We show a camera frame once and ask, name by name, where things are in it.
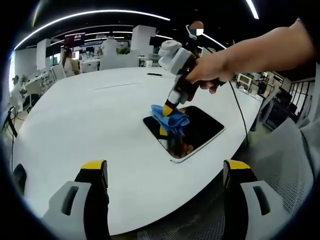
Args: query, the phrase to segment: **woman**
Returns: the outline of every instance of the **woman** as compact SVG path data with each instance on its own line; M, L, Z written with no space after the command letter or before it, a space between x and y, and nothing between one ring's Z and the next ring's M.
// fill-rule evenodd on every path
M78 64L72 59L72 51L69 48L64 50L62 66L66 77L71 77L80 74Z

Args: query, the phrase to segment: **blue cloth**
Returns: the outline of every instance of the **blue cloth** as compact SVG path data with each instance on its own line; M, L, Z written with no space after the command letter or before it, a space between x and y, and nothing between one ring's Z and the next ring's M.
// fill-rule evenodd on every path
M175 109L169 116L164 116L162 106L151 105L152 116L157 120L164 130L171 131L176 135L185 135L183 126L190 123L189 118L183 112Z

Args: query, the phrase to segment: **ceiling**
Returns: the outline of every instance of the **ceiling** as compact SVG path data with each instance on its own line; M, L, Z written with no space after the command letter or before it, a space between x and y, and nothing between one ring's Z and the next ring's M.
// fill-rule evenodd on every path
M259 19L254 19L246 0L214 0L196 1L190 5L181 5L169 2L138 2L132 0L42 0L35 12L22 24L17 33L16 42L19 43L28 34L39 27L56 19L76 13L94 10L131 10L159 15L171 19L170 21L133 13L94 13L72 17L57 22L39 31L19 49L36 45L45 38L64 39L66 32L96 33L109 31L132 31L136 25L156 27L158 34L173 37L179 29L194 20L201 20L204 23L204 33L228 47L233 40L239 42L245 39L260 36L268 31L280 27L290 26L297 19L297 9L292 0L252 0ZM103 25L131 25L131 26L103 26ZM130 39L130 34L115 34L115 36ZM201 37L198 40L199 46L212 47L219 50L223 48L213 41ZM280 72L292 81L308 78L315 74L314 62L307 67L298 70Z

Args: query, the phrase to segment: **human hand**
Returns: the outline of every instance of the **human hand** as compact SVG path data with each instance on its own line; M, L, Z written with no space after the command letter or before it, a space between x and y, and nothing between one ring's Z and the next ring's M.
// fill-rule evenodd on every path
M228 69L228 61L224 51L200 57L195 61L196 66L186 76L191 83L198 83L201 89L209 89L211 94L217 90L214 79L219 78L222 82L228 82L235 75Z

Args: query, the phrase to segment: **white oval table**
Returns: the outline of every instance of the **white oval table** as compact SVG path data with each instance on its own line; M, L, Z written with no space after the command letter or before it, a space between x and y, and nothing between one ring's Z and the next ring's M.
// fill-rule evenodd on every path
M163 105L173 84L174 76L162 68L143 67L55 83L27 116L14 144L13 167L21 163L27 172L24 196L32 211L42 217L50 197L96 159L107 160L111 235L146 226L199 193L239 148L244 124L229 84L214 95L199 89L185 105L199 107L225 131L185 162L170 162L143 118L151 115L152 104ZM249 130L261 100L235 92Z

